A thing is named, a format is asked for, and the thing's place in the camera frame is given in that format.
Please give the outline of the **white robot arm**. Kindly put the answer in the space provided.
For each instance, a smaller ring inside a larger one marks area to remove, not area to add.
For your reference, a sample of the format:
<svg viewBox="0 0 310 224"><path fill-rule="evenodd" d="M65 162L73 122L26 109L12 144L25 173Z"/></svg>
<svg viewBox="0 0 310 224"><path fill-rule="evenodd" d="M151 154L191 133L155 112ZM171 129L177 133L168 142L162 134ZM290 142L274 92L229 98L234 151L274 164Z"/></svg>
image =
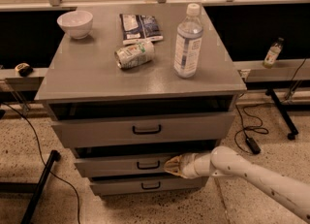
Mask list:
<svg viewBox="0 0 310 224"><path fill-rule="evenodd" d="M310 224L310 185L253 164L226 146L204 153L183 153L168 160L164 170L193 179L238 176Z"/></svg>

